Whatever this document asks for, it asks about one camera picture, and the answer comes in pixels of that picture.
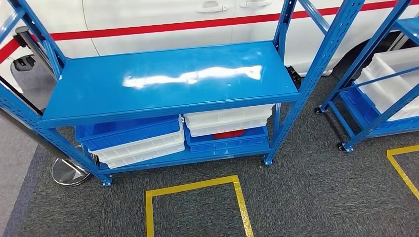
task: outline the white car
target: white car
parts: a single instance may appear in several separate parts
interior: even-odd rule
[[[69,58],[271,40],[283,0],[27,0]],[[343,0],[312,0],[332,22]],[[366,0],[325,74],[352,48],[368,40],[396,0]],[[0,21],[12,8],[0,0]],[[402,18],[419,12],[414,0]],[[0,76],[18,85],[10,67],[32,54],[17,47],[13,33],[0,44]],[[287,32],[285,64],[304,75],[324,35],[296,5]]]

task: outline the red object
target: red object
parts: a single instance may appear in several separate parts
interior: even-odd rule
[[[231,131],[231,132],[222,132],[212,135],[215,140],[218,139],[224,139],[224,138],[232,138],[232,137],[240,137],[245,133],[244,130],[237,130],[237,131]]]

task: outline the glossy shelf surface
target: glossy shelf surface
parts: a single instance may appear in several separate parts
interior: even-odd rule
[[[299,96],[270,41],[70,59],[41,123],[156,117]]]

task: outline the caster wheel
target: caster wheel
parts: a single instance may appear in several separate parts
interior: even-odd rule
[[[322,113],[322,110],[319,107],[317,107],[317,108],[314,109],[314,113],[319,115],[319,114]]]
[[[343,152],[345,151],[345,147],[343,147],[342,143],[337,144],[337,148],[339,149],[339,151]]]

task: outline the yellow floor tape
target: yellow floor tape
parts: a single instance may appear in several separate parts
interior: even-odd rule
[[[387,150],[387,158],[390,161],[390,163],[394,166],[397,173],[399,173],[399,175],[402,177],[403,181],[405,181],[405,183],[407,184],[409,189],[412,191],[412,193],[419,200],[418,189],[415,187],[412,181],[407,177],[405,171],[403,171],[402,167],[400,167],[399,163],[397,163],[396,159],[394,158],[395,155],[400,155],[400,154],[405,154],[405,153],[410,153],[410,152],[417,152],[417,151],[419,151],[419,145]]]
[[[243,197],[242,188],[240,186],[239,177],[237,175],[210,179],[190,184],[177,185],[162,189],[148,190],[145,194],[146,199],[146,228],[147,228],[147,237],[154,237],[154,218],[153,218],[153,197],[166,195],[166,194],[175,194],[179,192],[184,192],[193,189],[200,189],[205,187],[210,187],[214,185],[233,183],[234,190],[237,196],[237,202],[239,203],[240,214],[242,216],[243,225],[245,227],[245,232],[247,237],[253,237],[253,231],[251,229],[250,219],[248,211],[246,209],[245,199]]]

